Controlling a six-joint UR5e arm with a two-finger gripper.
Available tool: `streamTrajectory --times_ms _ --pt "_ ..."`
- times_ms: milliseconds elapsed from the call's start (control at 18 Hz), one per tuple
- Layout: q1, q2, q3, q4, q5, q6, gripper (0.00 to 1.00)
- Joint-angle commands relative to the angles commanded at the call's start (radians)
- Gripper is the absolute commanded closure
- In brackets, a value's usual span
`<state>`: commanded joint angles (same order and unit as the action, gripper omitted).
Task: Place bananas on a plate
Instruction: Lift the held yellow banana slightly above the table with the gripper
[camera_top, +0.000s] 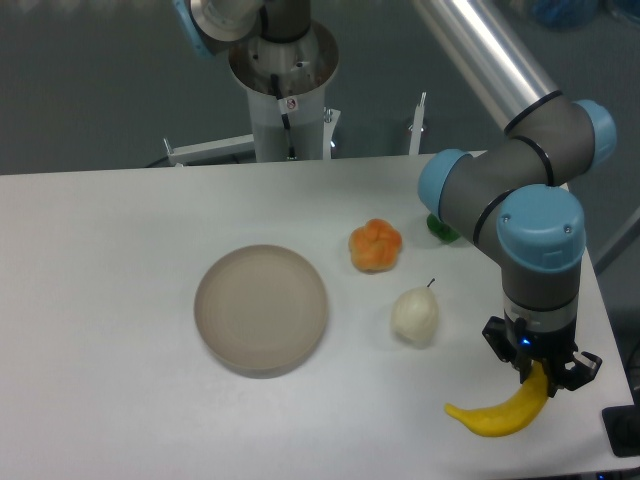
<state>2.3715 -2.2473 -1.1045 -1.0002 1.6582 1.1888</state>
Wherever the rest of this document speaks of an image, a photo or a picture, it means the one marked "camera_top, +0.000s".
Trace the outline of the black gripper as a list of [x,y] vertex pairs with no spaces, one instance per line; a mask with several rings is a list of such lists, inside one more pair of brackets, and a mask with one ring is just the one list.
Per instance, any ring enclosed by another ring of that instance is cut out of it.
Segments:
[[533,362],[539,362],[547,376],[547,395],[554,398],[558,390],[575,391],[592,382],[602,366],[595,354],[575,353],[575,332],[576,320],[557,330],[538,332],[523,318],[492,316],[482,335],[498,359],[518,372],[520,384],[529,378]]

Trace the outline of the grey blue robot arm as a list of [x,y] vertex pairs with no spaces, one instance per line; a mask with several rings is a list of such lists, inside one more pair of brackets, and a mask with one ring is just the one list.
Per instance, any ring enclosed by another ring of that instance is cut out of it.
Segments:
[[[333,77],[337,45],[307,1],[178,1],[200,53],[229,55],[237,81],[267,103],[251,116],[260,161],[318,159],[324,112],[306,95]],[[506,135],[479,156],[449,149],[422,170],[428,211],[501,269],[504,314],[483,334],[496,356],[547,391],[591,382],[598,356],[575,343],[584,214],[564,184],[606,160],[617,142],[609,112],[572,102],[490,1],[418,1],[418,15]]]

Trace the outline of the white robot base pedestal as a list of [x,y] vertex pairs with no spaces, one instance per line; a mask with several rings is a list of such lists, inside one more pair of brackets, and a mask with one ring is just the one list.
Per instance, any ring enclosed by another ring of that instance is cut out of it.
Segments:
[[324,156],[325,92],[338,61],[335,38],[316,21],[291,43],[255,37],[231,49],[229,66],[247,95],[258,162]]

